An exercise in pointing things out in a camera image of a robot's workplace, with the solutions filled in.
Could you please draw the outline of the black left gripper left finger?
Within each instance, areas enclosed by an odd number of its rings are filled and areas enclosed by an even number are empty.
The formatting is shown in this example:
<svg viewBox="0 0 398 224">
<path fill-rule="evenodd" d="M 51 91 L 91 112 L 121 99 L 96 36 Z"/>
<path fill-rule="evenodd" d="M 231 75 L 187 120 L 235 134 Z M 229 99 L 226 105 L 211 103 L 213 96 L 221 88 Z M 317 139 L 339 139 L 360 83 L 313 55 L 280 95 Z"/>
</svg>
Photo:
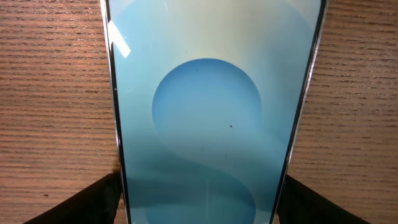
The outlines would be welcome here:
<svg viewBox="0 0 398 224">
<path fill-rule="evenodd" d="M 113 224 L 121 191 L 121 174 L 110 173 L 25 224 Z"/>
</svg>

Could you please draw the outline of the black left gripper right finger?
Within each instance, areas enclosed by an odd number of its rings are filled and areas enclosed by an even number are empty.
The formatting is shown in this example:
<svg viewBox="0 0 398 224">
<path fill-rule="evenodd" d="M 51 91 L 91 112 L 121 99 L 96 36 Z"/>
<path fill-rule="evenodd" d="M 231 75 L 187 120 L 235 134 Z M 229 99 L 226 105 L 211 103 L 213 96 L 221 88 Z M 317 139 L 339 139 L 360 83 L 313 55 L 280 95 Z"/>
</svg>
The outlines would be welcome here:
<svg viewBox="0 0 398 224">
<path fill-rule="evenodd" d="M 280 224 L 370 224 L 287 175 L 277 214 Z"/>
</svg>

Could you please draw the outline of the blue screen Galaxy smartphone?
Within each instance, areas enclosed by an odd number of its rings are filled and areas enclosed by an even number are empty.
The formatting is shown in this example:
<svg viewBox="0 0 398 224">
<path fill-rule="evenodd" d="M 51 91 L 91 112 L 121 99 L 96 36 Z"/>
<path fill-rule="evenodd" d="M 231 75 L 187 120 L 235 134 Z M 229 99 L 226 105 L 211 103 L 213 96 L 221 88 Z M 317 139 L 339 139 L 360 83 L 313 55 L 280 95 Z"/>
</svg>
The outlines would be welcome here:
<svg viewBox="0 0 398 224">
<path fill-rule="evenodd" d="M 128 223 L 272 223 L 324 0 L 101 2 Z"/>
</svg>

